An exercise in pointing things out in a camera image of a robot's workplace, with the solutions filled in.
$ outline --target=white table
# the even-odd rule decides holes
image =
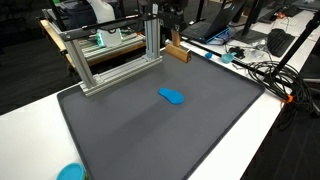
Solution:
[[[300,23],[289,27],[288,32],[299,35],[312,16],[310,12],[299,14],[295,18],[300,18]],[[285,25],[280,24],[281,21],[277,20],[274,27],[285,28]],[[260,23],[254,27],[265,33],[270,28],[271,25]],[[307,40],[289,62],[297,70],[301,69],[319,37],[319,28],[315,32],[312,39]],[[237,45],[239,42],[233,41],[231,44]],[[191,45],[183,45],[201,55],[206,53]],[[223,47],[207,47],[224,53]],[[239,74],[246,74],[231,64],[222,64],[216,57],[212,60]],[[0,180],[54,180],[64,166],[81,162],[56,95],[0,116]],[[239,179],[280,110],[280,101],[265,92],[224,136],[190,179]]]

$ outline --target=laptop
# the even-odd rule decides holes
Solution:
[[[314,2],[307,3],[307,4],[305,4],[302,0],[299,0],[293,3],[292,5],[297,6],[300,9],[313,11],[313,12],[320,10],[320,0],[314,0]]]
[[[233,17],[242,8],[246,0],[233,0],[226,4],[213,23],[196,22],[184,29],[180,34],[203,44],[209,44],[220,33],[223,33]]]

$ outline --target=white device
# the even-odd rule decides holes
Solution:
[[[110,4],[103,0],[87,0],[92,6],[97,17],[98,23],[104,23],[115,20],[114,11]],[[101,47],[114,47],[122,43],[119,28],[115,30],[105,31],[98,29],[97,31],[98,45]]]
[[[281,22],[281,24],[284,24],[284,25],[289,25],[289,26],[296,26],[298,23],[300,22],[299,19],[297,18],[286,18],[285,20],[283,20]]]

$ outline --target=table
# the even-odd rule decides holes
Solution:
[[[43,28],[43,30],[48,34],[48,36],[50,37],[50,39],[52,39],[52,41],[56,44],[56,46],[58,47],[59,51],[60,52],[63,52],[66,50],[66,47],[63,43],[63,41],[61,40],[60,36],[58,35],[58,33],[56,31],[53,30],[53,28],[49,25],[49,22],[48,20],[40,20],[40,26]],[[121,51],[117,51],[117,52],[114,52],[114,53],[108,53],[108,54],[105,54],[97,59],[95,59],[94,61],[88,61],[88,64],[89,66],[93,66],[93,65],[96,65],[98,63],[101,63],[101,62],[104,62],[106,60],[109,60],[109,59],[112,59],[112,58],[115,58],[117,56],[120,56],[120,55],[123,55],[123,54],[126,54],[126,53],[129,53],[129,52],[132,52],[134,50],[137,50],[137,49],[140,49],[140,48],[143,48],[145,47],[146,44],[145,42],[141,41],[140,43],[138,43],[137,45],[135,46],[129,46],[128,48],[126,49],[123,49]],[[76,69],[76,66],[74,65],[71,57],[69,54],[65,54],[64,55],[65,59],[69,62],[69,64],[74,68]]]
[[[312,16],[311,12],[299,14],[297,18],[301,19],[300,23],[289,28],[288,32],[298,35]],[[274,27],[285,28],[281,21],[277,20]],[[258,23],[253,28],[268,33],[271,25]],[[301,69],[314,47],[320,29],[315,32],[289,61],[297,70]],[[184,42],[182,44],[201,55],[206,53]],[[223,47],[207,47],[220,53],[224,51]],[[246,75],[244,70],[236,70],[231,64],[222,64],[217,57],[212,60]],[[0,179],[54,180],[64,166],[81,162],[56,95],[57,93],[0,116]],[[271,93],[265,92],[224,136],[190,179],[240,179],[280,110],[280,101]]]

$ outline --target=black tray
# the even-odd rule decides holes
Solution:
[[[161,87],[180,91],[172,105]],[[95,180],[186,179],[264,87],[193,55],[163,63],[92,97],[80,87],[58,94],[78,152]]]

